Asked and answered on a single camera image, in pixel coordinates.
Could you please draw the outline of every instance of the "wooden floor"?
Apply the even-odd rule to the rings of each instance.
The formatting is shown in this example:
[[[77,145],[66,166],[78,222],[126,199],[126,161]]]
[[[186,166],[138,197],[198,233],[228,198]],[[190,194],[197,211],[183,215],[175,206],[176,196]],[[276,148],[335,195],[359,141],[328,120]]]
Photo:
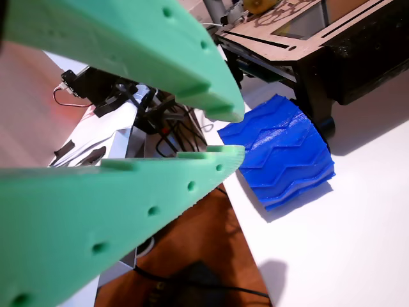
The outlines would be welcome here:
[[[224,285],[266,293],[230,202],[218,190],[169,224],[151,253],[138,259],[138,266],[168,277],[197,260],[207,264]],[[155,285],[128,272],[100,289],[95,306],[142,306]],[[268,299],[251,294],[234,291],[228,297],[226,306],[268,306]]]

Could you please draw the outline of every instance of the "white wall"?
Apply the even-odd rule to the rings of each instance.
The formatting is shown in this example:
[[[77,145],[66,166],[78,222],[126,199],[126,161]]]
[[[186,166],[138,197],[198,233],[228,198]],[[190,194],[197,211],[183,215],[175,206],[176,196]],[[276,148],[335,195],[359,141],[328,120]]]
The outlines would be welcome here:
[[[0,52],[0,168],[46,166],[83,109],[52,99],[60,70],[42,51],[3,42]],[[59,92],[64,102],[75,98]]]

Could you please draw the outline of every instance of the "white surface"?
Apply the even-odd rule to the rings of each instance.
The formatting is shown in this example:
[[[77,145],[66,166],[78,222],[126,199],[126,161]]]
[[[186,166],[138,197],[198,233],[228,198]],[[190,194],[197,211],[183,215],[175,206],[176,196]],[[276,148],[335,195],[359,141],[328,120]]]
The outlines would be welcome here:
[[[51,52],[44,51],[46,55],[62,70],[67,71],[67,70],[72,70],[73,73],[76,75],[86,68],[88,64],[84,64],[81,62],[78,62],[74,59],[69,59],[64,56],[59,56],[58,54],[54,54]]]
[[[329,183],[267,213],[238,172],[224,182],[276,306],[409,306],[408,80],[334,105]],[[293,95],[276,83],[243,96],[254,107],[283,91]],[[226,124],[196,114],[208,144],[221,144]]]
[[[68,161],[72,161],[69,166],[75,166],[92,150],[105,146],[105,141],[111,144],[114,134],[119,130],[128,130],[127,138],[129,138],[130,128],[134,124],[136,116],[136,107],[133,103],[125,102],[117,110],[101,118],[94,114],[94,108],[91,106],[87,109],[78,126],[66,141],[72,140],[75,147],[60,158],[55,166],[60,166]]]
[[[95,303],[96,288],[98,287],[98,280],[100,276],[97,276],[90,281],[85,287],[79,290],[71,298],[67,299],[63,304],[57,307],[92,307]]]

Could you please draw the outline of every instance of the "yellow component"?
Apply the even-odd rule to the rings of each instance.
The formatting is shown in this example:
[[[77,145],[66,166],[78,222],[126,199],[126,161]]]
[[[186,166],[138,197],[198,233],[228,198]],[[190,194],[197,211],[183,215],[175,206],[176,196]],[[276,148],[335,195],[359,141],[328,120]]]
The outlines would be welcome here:
[[[279,0],[243,0],[246,10],[253,14],[261,14],[275,6]]]

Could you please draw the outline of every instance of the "blue 3d printed wheel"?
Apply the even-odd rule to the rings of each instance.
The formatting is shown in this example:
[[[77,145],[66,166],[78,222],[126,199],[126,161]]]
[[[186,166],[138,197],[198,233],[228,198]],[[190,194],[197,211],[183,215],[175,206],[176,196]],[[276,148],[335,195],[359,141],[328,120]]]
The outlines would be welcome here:
[[[274,96],[219,130],[225,145],[245,146],[239,170],[266,210],[331,179],[334,162],[314,125],[286,97]]]

